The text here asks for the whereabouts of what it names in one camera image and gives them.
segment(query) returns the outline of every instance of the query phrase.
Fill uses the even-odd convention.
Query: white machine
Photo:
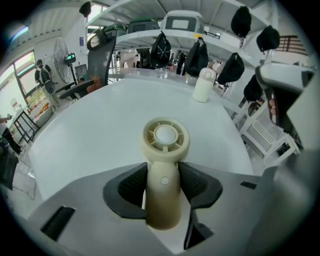
[[[161,22],[162,30],[185,30],[203,34],[203,18],[199,12],[191,10],[169,11]]]

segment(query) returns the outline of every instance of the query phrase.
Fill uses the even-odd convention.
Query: black chair
[[[116,40],[117,38],[114,36],[108,39],[104,44],[93,47],[88,54],[88,77],[91,78],[92,76],[96,76],[101,78],[102,86],[108,84],[109,66],[115,50]],[[69,88],[66,92],[61,94],[59,98],[65,99],[68,96],[73,96],[74,93],[78,93],[80,98],[82,98],[88,94],[87,87],[93,84],[94,80],[85,81]]]

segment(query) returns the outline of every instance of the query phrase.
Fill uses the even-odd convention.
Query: white chair
[[[258,116],[260,116],[267,106],[268,103],[265,102],[252,116],[246,114],[247,119],[239,133],[242,139],[264,159],[265,167],[270,167],[280,164],[293,153],[300,153],[300,150],[290,135],[285,134],[276,140],[257,120]],[[288,144],[290,148],[276,160],[266,164],[266,158],[278,150],[284,143]]]

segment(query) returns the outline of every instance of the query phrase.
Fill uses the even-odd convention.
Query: black mesh chair
[[[109,66],[115,50],[116,40],[117,38],[114,36],[108,39],[107,42],[91,48],[88,54],[88,77],[96,76],[101,78],[102,86],[108,84]],[[59,98],[72,97],[75,93],[78,93],[80,98],[82,98],[88,94],[87,87],[93,84],[94,80],[88,80],[74,87],[69,87]]]

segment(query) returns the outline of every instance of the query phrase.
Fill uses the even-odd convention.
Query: white bottle
[[[216,75],[217,74],[213,69],[207,67],[201,69],[192,95],[194,100],[201,103],[206,103],[208,101],[216,80]]]

